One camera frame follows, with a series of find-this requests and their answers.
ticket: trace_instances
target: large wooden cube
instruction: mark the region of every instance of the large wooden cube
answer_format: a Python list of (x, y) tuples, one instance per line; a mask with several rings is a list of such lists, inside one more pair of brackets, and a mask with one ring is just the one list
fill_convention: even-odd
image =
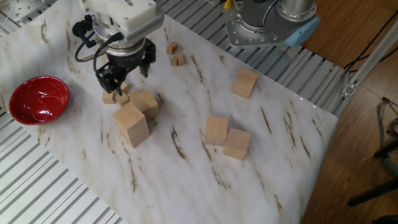
[(129, 94), (130, 102), (134, 104), (147, 119), (155, 118), (159, 114), (159, 105), (149, 90), (142, 93), (134, 91)]
[(249, 147), (251, 134), (230, 128), (225, 142), (224, 155), (243, 161)]
[(133, 147), (150, 136), (145, 116), (133, 103), (129, 102), (112, 114), (121, 135)]
[(240, 69), (233, 83), (232, 92), (247, 99), (250, 98), (258, 76), (257, 73), (250, 72), (244, 68)]
[(205, 144), (224, 146), (228, 134), (228, 118), (207, 117)]

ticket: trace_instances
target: small wooden block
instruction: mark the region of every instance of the small wooden block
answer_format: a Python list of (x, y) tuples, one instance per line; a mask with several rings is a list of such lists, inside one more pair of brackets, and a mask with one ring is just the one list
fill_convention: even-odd
[(226, 138), (224, 155), (243, 161), (249, 147), (251, 134), (230, 128)]
[(258, 76), (257, 73), (242, 68), (235, 78), (232, 92), (249, 99)]
[(120, 89), (123, 93), (129, 93), (130, 92), (130, 86), (129, 84), (122, 82), (122, 85), (120, 85)]
[(224, 146), (228, 134), (228, 118), (207, 117), (205, 144)]
[(172, 66), (177, 66), (177, 57), (172, 57), (171, 64)]
[(104, 103), (114, 104), (115, 100), (116, 100), (116, 95), (114, 94), (114, 92), (108, 93), (105, 90), (104, 92), (102, 92), (102, 101), (104, 101)]
[(144, 114), (133, 103), (127, 103), (112, 114), (112, 117), (122, 136), (133, 147), (138, 146), (150, 136)]
[(177, 64), (178, 65), (184, 65), (185, 64), (185, 62), (184, 62), (184, 54), (182, 52), (177, 52), (175, 54), (175, 56), (177, 57)]
[(155, 118), (159, 114), (159, 106), (149, 90), (139, 93), (134, 91), (129, 94), (130, 102), (141, 111), (148, 119)]
[(170, 47), (173, 47), (173, 50), (176, 50), (177, 49), (177, 43), (176, 42), (172, 42), (170, 44)]
[(129, 101), (129, 97), (126, 93), (123, 93), (121, 96), (116, 96), (116, 101), (120, 103), (121, 106), (126, 105)]
[(173, 53), (174, 53), (173, 47), (168, 46), (168, 47), (166, 48), (166, 54), (167, 54), (167, 55), (173, 55)]
[(184, 64), (185, 64), (185, 62), (184, 62), (184, 56), (178, 57), (178, 58), (177, 58), (177, 63), (178, 63), (178, 65), (184, 65)]

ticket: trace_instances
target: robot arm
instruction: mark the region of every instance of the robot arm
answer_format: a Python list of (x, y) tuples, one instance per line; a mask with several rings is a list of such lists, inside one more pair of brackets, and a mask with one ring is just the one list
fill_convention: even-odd
[[(86, 12), (95, 14), (85, 16), (84, 21), (77, 22), (73, 26), (73, 33), (88, 48), (99, 44), (92, 57), (93, 68), (104, 90), (108, 93), (117, 90), (121, 94), (122, 82), (136, 67), (140, 67), (141, 73), (147, 77), (149, 65), (155, 62), (155, 45), (146, 35), (162, 26), (164, 20), (164, 13), (156, 8), (156, 3), (153, 0), (79, 2)], [(90, 30), (93, 30), (98, 41), (86, 37)], [(103, 53), (107, 55), (109, 62), (97, 69), (96, 59)]]

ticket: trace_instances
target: yellow cable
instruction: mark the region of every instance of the yellow cable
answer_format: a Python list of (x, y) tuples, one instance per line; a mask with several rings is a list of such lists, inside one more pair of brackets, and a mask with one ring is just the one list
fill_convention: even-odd
[(231, 1), (232, 0), (226, 0), (224, 3), (224, 9), (231, 9)]

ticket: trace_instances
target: metal grating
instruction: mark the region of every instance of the metal grating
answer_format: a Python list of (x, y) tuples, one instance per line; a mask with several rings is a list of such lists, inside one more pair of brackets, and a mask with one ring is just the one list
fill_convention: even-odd
[[(185, 27), (337, 117), (347, 105), (340, 93), (348, 76), (308, 49), (236, 49), (229, 44), (220, 3), (160, 0), (157, 5)], [(48, 7), (22, 23), (8, 21), (0, 35), (14, 32)], [(0, 12), (0, 26), (5, 18)], [(0, 109), (0, 223), (125, 222)]]
[(0, 109), (0, 223), (125, 223)]

